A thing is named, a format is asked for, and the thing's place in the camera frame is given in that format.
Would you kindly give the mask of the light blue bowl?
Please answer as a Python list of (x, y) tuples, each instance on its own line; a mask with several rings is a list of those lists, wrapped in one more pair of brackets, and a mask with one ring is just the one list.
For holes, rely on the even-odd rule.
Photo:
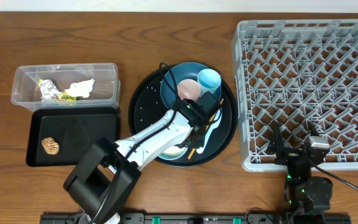
[(181, 156), (183, 156), (187, 150), (188, 150), (187, 147), (172, 146), (172, 147), (169, 147), (168, 149), (166, 149), (165, 151), (163, 151), (159, 155), (159, 158), (165, 159), (168, 161), (175, 160), (175, 159), (178, 159)]

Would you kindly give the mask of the white tissue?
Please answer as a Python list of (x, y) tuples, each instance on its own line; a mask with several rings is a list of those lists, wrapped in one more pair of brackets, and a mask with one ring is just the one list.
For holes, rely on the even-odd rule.
[(78, 83), (72, 83), (69, 89), (66, 89), (65, 92), (70, 96), (88, 98), (93, 91), (94, 83), (95, 80), (93, 78)]

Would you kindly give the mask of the brown cookie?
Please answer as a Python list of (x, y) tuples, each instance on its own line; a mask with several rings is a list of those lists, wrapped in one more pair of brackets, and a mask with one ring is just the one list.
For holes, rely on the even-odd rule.
[(41, 144), (47, 154), (56, 155), (59, 153), (60, 145), (53, 137), (44, 138)]

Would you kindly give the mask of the yellow foil snack wrapper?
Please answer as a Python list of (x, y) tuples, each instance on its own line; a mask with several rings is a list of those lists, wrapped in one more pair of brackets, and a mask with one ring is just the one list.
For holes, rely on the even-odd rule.
[(51, 80), (39, 80), (38, 88), (42, 101), (76, 101), (75, 96), (70, 96), (65, 91), (59, 91)]

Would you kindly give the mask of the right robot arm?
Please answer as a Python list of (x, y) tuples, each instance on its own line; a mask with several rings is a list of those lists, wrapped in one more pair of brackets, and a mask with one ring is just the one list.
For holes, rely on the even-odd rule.
[(286, 146), (277, 124), (267, 152), (275, 154), (276, 165), (287, 167), (284, 196), (290, 208), (275, 223), (324, 223), (323, 213), (330, 209), (333, 183), (325, 177), (313, 176), (311, 169), (322, 163), (329, 152), (327, 138), (313, 129), (300, 147)]

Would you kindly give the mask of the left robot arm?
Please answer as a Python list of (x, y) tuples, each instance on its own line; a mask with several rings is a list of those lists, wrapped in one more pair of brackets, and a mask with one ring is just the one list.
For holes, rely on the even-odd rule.
[(142, 169), (173, 146), (200, 147), (217, 104), (183, 100), (149, 127), (125, 139), (93, 143), (63, 184), (89, 223), (119, 223)]

